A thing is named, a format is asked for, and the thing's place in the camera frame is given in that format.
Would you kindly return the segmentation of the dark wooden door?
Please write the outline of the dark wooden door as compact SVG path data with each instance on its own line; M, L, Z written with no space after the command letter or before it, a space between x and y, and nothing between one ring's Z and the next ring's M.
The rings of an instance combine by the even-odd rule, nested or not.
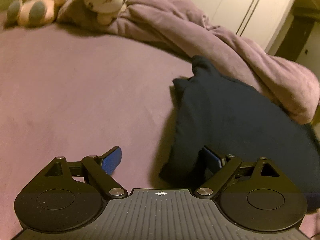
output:
M306 44L314 24L314 19L295 17L275 56L295 62Z

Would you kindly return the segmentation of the pink crumpled duvet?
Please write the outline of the pink crumpled duvet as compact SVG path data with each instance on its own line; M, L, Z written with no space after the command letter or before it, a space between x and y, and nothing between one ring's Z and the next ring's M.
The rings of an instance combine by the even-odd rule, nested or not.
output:
M308 68L268 55L254 41L212 25L190 0L128 0L110 25L97 22L83 0L69 0L57 21L172 50L183 57L206 57L223 75L238 79L283 107L299 124L313 120L319 81Z

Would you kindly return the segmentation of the pink bed sheet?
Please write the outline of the pink bed sheet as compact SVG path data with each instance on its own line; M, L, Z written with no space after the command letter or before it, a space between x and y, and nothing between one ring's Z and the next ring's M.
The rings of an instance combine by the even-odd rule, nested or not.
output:
M1 239L21 230L18 193L54 157L120 146L126 189L165 188L175 133L170 87L191 64L119 36L55 24L1 31Z

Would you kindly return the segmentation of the dark navy zip jacket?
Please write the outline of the dark navy zip jacket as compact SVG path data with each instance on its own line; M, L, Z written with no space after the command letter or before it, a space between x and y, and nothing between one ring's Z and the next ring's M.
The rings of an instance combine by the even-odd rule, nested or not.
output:
M205 57L191 59L193 76L173 81L178 112L168 162L160 177L173 187L205 182L208 161L200 150L233 154L244 161L271 159L319 208L319 140L255 88L222 75Z

